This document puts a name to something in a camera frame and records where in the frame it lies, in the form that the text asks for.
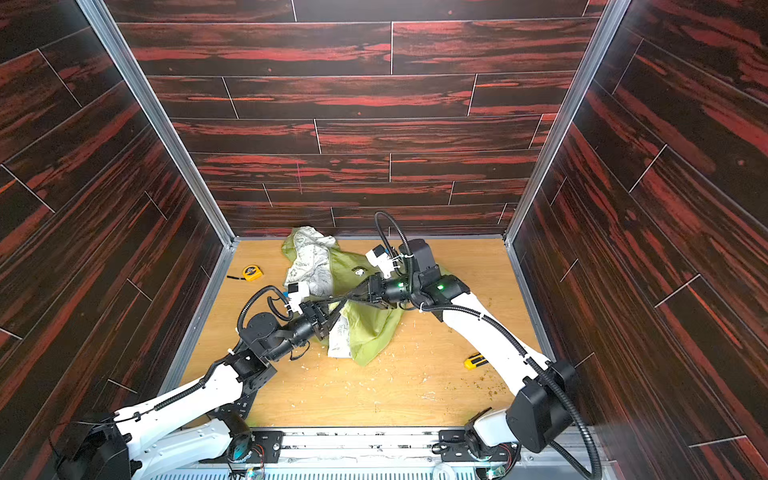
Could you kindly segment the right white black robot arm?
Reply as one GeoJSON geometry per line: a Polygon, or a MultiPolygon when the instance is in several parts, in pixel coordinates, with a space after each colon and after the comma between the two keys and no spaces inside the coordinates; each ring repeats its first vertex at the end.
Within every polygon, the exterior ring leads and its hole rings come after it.
{"type": "Polygon", "coordinates": [[[464,337],[496,370],[515,398],[503,410],[486,409],[465,426],[464,443],[477,458],[502,444],[533,453],[551,447],[564,454],[557,438],[583,419],[571,398],[576,372],[566,361],[549,359],[526,345],[498,321],[469,286],[441,272],[430,246],[415,239],[400,249],[378,245],[366,254],[374,272],[353,301],[370,306],[408,304],[433,314],[464,337]]]}

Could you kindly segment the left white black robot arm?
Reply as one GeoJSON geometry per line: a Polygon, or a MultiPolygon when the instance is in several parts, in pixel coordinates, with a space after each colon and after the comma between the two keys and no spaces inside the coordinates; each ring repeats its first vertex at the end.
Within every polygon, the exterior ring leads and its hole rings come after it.
{"type": "Polygon", "coordinates": [[[329,334],[346,302],[304,301],[300,315],[279,321],[272,312],[250,316],[248,300],[236,324],[238,343],[202,377],[102,421],[71,423],[57,455],[58,478],[150,479],[200,460],[263,457],[246,423],[258,391],[275,375],[275,361],[329,334]]]}

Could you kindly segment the yellow tape measure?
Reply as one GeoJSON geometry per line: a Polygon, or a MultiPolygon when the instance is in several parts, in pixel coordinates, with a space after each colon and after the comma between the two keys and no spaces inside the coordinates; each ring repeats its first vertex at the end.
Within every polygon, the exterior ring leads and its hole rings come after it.
{"type": "Polygon", "coordinates": [[[251,282],[263,276],[263,271],[257,265],[247,265],[240,274],[227,275],[228,279],[251,282]]]}

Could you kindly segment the black calculator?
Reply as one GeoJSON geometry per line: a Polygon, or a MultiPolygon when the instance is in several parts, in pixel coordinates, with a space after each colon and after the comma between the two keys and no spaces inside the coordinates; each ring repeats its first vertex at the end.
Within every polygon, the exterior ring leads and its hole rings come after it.
{"type": "Polygon", "coordinates": [[[257,390],[247,389],[239,399],[234,402],[224,404],[215,409],[217,414],[232,414],[245,420],[251,411],[253,403],[258,394],[257,390]]]}

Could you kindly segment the yellow utility knife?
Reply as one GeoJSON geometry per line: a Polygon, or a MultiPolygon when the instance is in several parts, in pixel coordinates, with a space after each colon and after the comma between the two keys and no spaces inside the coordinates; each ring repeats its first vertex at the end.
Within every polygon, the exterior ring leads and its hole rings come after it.
{"type": "Polygon", "coordinates": [[[475,353],[466,358],[463,362],[467,370],[475,370],[488,364],[488,360],[480,353],[475,353]]]}

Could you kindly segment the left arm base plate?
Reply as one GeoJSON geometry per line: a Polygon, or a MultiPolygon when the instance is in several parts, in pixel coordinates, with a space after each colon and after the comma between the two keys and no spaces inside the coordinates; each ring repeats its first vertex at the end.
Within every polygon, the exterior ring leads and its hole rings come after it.
{"type": "Polygon", "coordinates": [[[239,433],[231,439],[224,458],[230,463],[276,464],[282,452],[283,439],[284,432],[280,430],[239,433]]]}

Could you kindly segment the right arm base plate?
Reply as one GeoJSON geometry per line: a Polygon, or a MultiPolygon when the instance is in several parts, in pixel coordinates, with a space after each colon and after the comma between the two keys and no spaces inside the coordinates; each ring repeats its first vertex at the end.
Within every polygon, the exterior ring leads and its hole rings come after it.
{"type": "Polygon", "coordinates": [[[438,441],[431,446],[431,452],[443,462],[505,462],[516,463],[520,457],[517,443],[501,443],[487,446],[478,438],[466,438],[464,429],[443,429],[438,432],[438,441]]]}

